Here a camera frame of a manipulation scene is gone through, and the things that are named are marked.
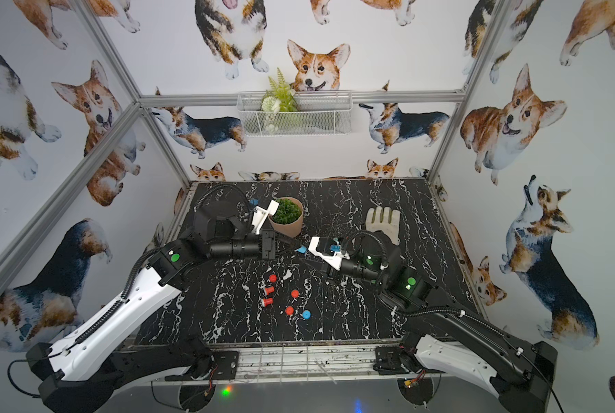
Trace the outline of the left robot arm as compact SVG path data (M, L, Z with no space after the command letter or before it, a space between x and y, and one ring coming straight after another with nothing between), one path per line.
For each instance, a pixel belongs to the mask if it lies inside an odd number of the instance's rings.
M197 204L192 226L177 239L145 252L134 264L123 291L73 334L41 343L26 354L41 380L37 398L53 412L95 412L125 385L156 373L196 369L207 373L212 353L199 338L157 349L121 351L120 345L146 319L173 301L217 260L276 258L277 245L299 244L272 229L267 218L280 209L252 206L234 185L208 190Z

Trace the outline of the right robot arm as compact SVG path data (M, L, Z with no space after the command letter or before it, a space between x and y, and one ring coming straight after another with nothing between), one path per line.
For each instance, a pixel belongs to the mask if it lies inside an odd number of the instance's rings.
M313 237L324 275L363 280L383 306L406 318L402 360L449 373L488 391L508 412L545 412L553 397L557 350L501 330L410 266L382 232L344 240Z

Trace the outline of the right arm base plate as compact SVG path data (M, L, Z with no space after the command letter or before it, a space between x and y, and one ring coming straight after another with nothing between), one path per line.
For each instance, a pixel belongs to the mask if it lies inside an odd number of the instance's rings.
M379 375L441 373L440 370L426 368L414 350L401 346L375 347L373 369Z

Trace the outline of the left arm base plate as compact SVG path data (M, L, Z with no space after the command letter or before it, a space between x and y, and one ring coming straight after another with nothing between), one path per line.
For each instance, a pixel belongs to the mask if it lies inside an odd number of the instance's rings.
M166 376L165 381L233 380L238 369L238 359L238 351L215 351L209 356L203 354L186 373Z

